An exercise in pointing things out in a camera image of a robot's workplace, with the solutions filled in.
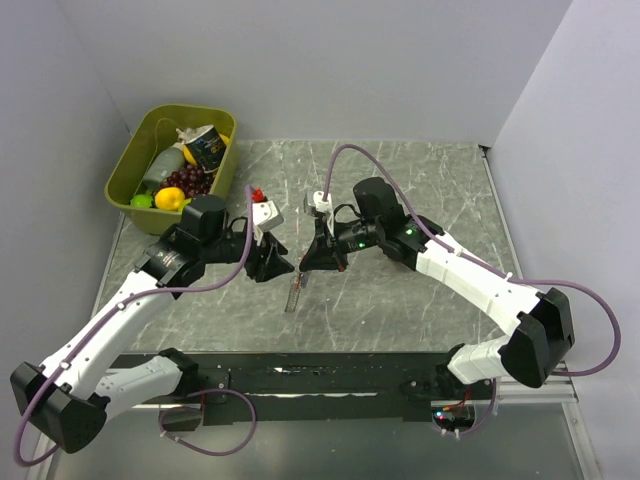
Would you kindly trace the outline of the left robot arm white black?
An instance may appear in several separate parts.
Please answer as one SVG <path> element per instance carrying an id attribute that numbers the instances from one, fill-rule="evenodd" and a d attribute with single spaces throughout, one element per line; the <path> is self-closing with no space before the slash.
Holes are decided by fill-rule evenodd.
<path id="1" fill-rule="evenodd" d="M 293 271 L 271 232 L 284 221 L 275 202 L 260 190 L 247 200 L 245 225 L 235 231 L 223 199 L 192 199 L 80 332 L 40 364 L 20 364 L 10 383 L 22 425 L 33 425 L 72 454 L 135 405 L 164 396 L 191 399 L 201 385 L 199 366 L 175 348 L 113 376 L 106 372 L 156 315 L 181 295 L 201 292 L 196 283 L 207 265 L 232 264 L 257 283 Z"/>

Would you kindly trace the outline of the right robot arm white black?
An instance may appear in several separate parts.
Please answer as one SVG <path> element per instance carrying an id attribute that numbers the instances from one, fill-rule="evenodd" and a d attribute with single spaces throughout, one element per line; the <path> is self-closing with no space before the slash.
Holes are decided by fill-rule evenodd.
<path id="1" fill-rule="evenodd" d="M 309 192 L 304 210 L 315 219 L 313 240 L 299 268 L 303 272 L 344 271 L 349 254 L 378 247 L 393 261 L 445 285 L 487 315 L 499 338 L 459 344 L 435 367 L 439 391 L 459 398 L 471 385 L 510 376 L 541 387 L 574 343 L 567 296 L 555 288 L 542 292 L 516 285 L 478 265 L 439 225 L 412 217 L 391 185 L 371 177 L 353 188 L 354 220 L 338 222 L 337 207 L 321 191 Z"/>

